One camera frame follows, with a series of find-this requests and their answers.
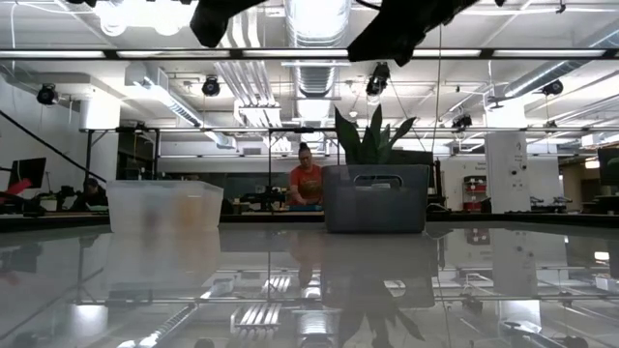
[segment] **ceiling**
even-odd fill
[[[617,18],[619,3],[612,0],[566,0],[568,10],[556,14],[558,1],[508,0],[503,9],[493,1],[483,0],[453,22],[428,33],[421,46],[438,47],[579,47],[579,42],[612,23]],[[118,37],[109,37],[101,30],[99,17],[88,14],[86,6],[70,5],[63,0],[20,2],[0,1],[0,46],[10,48],[159,48],[200,47],[188,27],[173,36],[159,35],[152,28],[129,28]],[[15,42],[12,39],[12,9]],[[67,14],[66,11],[79,12]],[[288,46],[282,0],[270,0],[258,12],[258,36],[266,47]],[[342,46],[348,45],[375,16],[360,5],[353,4],[348,33]],[[539,67],[544,61],[411,61],[399,68],[389,62],[391,83],[381,95],[384,118],[392,124],[403,117],[416,116],[418,127],[434,124],[451,108],[469,96],[470,92],[489,83],[512,82]],[[178,120],[160,102],[138,99],[132,88],[124,84],[125,62],[18,62],[15,73],[88,73],[124,95],[123,118],[140,119],[157,126],[175,126]],[[170,88],[204,117],[222,127],[235,126],[232,116],[234,97],[223,83],[221,93],[206,98],[200,92],[207,74],[216,73],[212,62],[150,62],[151,68],[161,68],[170,76]],[[367,119],[375,106],[368,105],[366,78],[375,62],[354,63],[341,67],[336,80],[334,105],[342,113],[356,111],[360,120]],[[11,66],[5,65],[3,73]],[[281,62],[267,61],[271,87],[281,106],[281,119],[296,119],[294,79],[290,68]],[[619,77],[613,76],[589,88],[580,87],[619,70],[616,61],[592,62],[561,78],[565,90],[560,96],[547,99],[541,94],[523,97],[527,123],[543,124],[548,118],[573,111],[615,94]],[[195,82],[188,89],[184,83]],[[574,118],[561,126],[580,126],[600,119],[612,124],[616,109],[610,107]],[[483,123],[481,105],[467,110],[474,123]]]

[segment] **glass table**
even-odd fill
[[[619,347],[619,234],[320,223],[0,240],[2,347]]]

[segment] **potted plant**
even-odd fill
[[[413,126],[404,121],[391,137],[379,105],[363,139],[336,109],[336,133],[346,165],[322,169],[323,207],[330,232],[421,232],[426,225],[427,165],[391,165],[396,141]]]

